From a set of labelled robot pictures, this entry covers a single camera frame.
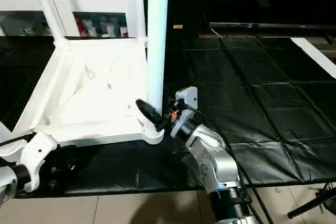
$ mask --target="white tube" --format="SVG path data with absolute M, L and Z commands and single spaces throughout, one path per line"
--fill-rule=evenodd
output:
M 144 11 L 143 0 L 135 0 L 135 11 L 137 14 L 136 37 L 138 40 L 145 41 L 146 40 L 146 27 L 145 27 L 145 11 Z
M 148 103 L 160 114 L 168 0 L 148 0 Z
M 56 16 L 53 10 L 51 9 L 49 0 L 39 0 L 39 1 L 41 3 L 44 16 L 47 19 L 52 35 L 54 36 L 55 45 L 62 44 L 62 42 L 64 43 L 66 39 L 64 38 L 61 28 L 59 27 L 59 24 L 57 22 Z

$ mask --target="white cabinet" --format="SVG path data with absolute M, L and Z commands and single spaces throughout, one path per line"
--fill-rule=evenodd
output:
M 50 0 L 50 2 L 65 36 L 80 36 L 75 20 L 75 16 L 78 16 L 81 20 L 90 20 L 93 23 L 104 19 L 107 22 L 112 20 L 116 23 L 116 31 L 119 30 L 120 33 L 120 26 L 127 27 L 128 36 L 136 37 L 135 0 Z M 22 35 L 21 27 L 38 27 L 42 18 L 44 16 L 38 0 L 0 0 L 0 36 Z M 97 35 L 101 36 L 99 27 L 95 25 Z M 35 35 L 44 34 L 42 31 L 37 31 Z
M 75 17 L 94 23 L 117 20 L 118 26 L 127 26 L 129 37 L 136 37 L 135 0 L 54 0 L 67 36 L 80 36 Z M 97 28 L 98 37 L 102 32 Z
M 53 0 L 51 7 L 57 13 Z M 59 16 L 58 23 L 66 35 Z M 50 35 L 38 0 L 0 0 L 0 36 Z

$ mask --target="tile floor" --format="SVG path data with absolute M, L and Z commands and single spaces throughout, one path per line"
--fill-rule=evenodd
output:
M 293 220 L 286 217 L 290 209 L 313 199 L 312 186 L 285 186 L 259 189 L 276 224 L 330 224 L 336 216 L 319 208 Z M 254 199 L 256 210 L 261 208 Z M 260 214 L 265 224 L 268 222 Z M 213 224 L 214 217 L 204 191 L 112 195 L 93 197 L 10 200 L 0 206 L 0 223 L 17 224 Z

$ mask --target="white metal frame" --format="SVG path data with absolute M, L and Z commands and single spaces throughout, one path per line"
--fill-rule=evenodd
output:
M 129 87 L 132 88 L 136 98 L 149 101 L 161 111 L 167 0 L 150 0 L 149 13 L 152 20 L 149 24 L 149 43 L 151 43 L 152 49 L 148 54 L 148 63 L 145 55 L 146 35 L 143 0 L 135 0 L 136 39 L 104 40 L 67 40 L 61 32 L 49 0 L 39 1 L 54 37 L 56 49 L 14 129 L 13 135 L 35 131 L 53 136 L 61 145 L 72 143 L 77 146 L 140 139 L 150 144 L 159 143 L 163 138 L 163 131 L 158 133 L 154 129 L 153 124 L 136 108 L 135 100 L 129 103 L 132 111 L 130 116 L 108 121 L 48 125 L 45 123 L 44 113 L 50 110 L 52 105 L 59 104 L 60 100 L 58 99 L 61 99 L 60 97 L 64 93 L 66 95 L 69 90 L 74 88 L 74 83 L 78 82 L 79 76 L 76 72 L 80 71 L 80 67 L 76 64 L 76 57 L 80 56 L 81 59 L 84 59 L 86 56 L 96 59 L 97 55 L 121 55 L 122 62 L 125 58 L 131 62 L 130 66 L 136 66 L 129 71 L 127 79 L 131 79 L 132 83 Z M 17 142 L 11 153 L 20 156 L 17 153 L 21 153 L 22 149 L 22 143 Z M 6 156 L 1 148 L 0 156 Z

